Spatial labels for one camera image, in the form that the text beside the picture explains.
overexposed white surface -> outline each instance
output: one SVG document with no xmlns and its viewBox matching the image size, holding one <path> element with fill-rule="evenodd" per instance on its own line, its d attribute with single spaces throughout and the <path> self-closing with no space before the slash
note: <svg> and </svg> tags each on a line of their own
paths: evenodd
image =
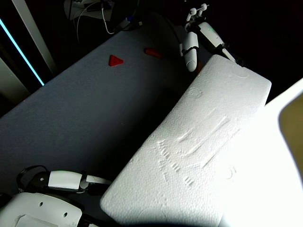
<svg viewBox="0 0 303 227">
<path fill-rule="evenodd" d="M 302 92 L 303 79 L 268 103 L 237 138 L 230 157 L 237 174 L 220 226 L 303 226 L 301 179 L 278 122 L 283 108 Z"/>
<path fill-rule="evenodd" d="M 232 182 L 219 156 L 264 108 L 270 86 L 213 56 L 104 194 L 103 211 L 120 224 L 218 226 Z"/>
</svg>

orange object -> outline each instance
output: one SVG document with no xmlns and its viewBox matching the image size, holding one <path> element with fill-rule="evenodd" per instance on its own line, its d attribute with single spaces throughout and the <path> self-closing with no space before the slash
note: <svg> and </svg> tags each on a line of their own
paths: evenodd
<svg viewBox="0 0 303 227">
<path fill-rule="evenodd" d="M 122 64 L 124 61 L 114 55 L 109 56 L 109 66 Z"/>
<path fill-rule="evenodd" d="M 156 51 L 153 48 L 145 48 L 144 53 L 154 56 L 156 58 L 162 58 L 162 54 L 160 54 L 158 51 Z"/>
</svg>

black cable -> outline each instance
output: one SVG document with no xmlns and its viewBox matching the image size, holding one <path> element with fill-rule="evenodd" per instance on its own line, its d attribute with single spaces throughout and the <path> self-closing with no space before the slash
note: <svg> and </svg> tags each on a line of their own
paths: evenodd
<svg viewBox="0 0 303 227">
<path fill-rule="evenodd" d="M 161 15 L 161 16 L 162 16 L 163 19 L 166 21 L 166 23 L 169 25 L 169 27 L 170 27 L 171 31 L 173 32 L 173 34 L 174 34 L 176 40 L 178 41 L 178 44 L 180 44 L 181 42 L 180 42 L 180 40 L 179 40 L 179 38 L 178 38 L 178 35 L 177 35 L 175 29 L 172 27 L 172 25 L 171 25 L 171 23 L 169 22 L 169 20 L 167 20 L 167 18 L 166 18 L 165 16 L 163 16 L 163 15 Z"/>
<path fill-rule="evenodd" d="M 30 167 L 28 167 L 28 168 L 25 168 L 24 170 L 22 170 L 22 171 L 17 175 L 17 177 L 16 177 L 16 182 L 17 182 L 18 192 L 19 192 L 19 193 L 25 192 L 24 185 L 23 185 L 22 182 L 21 182 L 21 178 L 23 177 L 23 175 L 26 174 L 29 170 L 32 170 L 32 169 L 35 169 L 35 168 L 38 168 L 38 167 L 42 167 L 42 168 L 44 168 L 47 172 L 49 172 L 45 166 L 36 165 L 36 166 L 30 166 Z"/>
<path fill-rule="evenodd" d="M 72 1 L 73 0 L 71 0 L 71 3 L 70 3 L 70 12 L 68 13 L 68 21 L 70 21 L 70 19 L 71 19 L 71 5 L 72 5 Z"/>
</svg>

red triangular block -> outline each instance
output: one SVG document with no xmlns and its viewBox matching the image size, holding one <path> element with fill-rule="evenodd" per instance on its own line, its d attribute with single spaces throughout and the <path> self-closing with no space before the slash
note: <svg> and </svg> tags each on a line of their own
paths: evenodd
<svg viewBox="0 0 303 227">
<path fill-rule="evenodd" d="M 123 60 L 120 58 L 117 58 L 114 55 L 111 55 L 109 57 L 109 66 L 114 66 L 114 65 L 118 65 L 118 64 L 122 64 L 122 63 L 123 63 Z"/>
</svg>

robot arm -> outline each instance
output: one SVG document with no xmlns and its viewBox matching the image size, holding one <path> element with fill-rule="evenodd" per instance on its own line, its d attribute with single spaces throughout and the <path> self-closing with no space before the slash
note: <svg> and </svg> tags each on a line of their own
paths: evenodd
<svg viewBox="0 0 303 227">
<path fill-rule="evenodd" d="M 206 4 L 202 4 L 201 8 L 192 8 L 187 16 L 187 24 L 185 29 L 187 36 L 180 45 L 181 56 L 184 60 L 188 71 L 193 72 L 197 66 L 197 51 L 199 42 L 210 52 L 220 54 L 229 60 L 236 62 L 234 57 L 226 50 L 225 44 L 215 30 L 207 23 L 198 23 L 202 16 L 202 12 L 207 9 Z"/>
</svg>

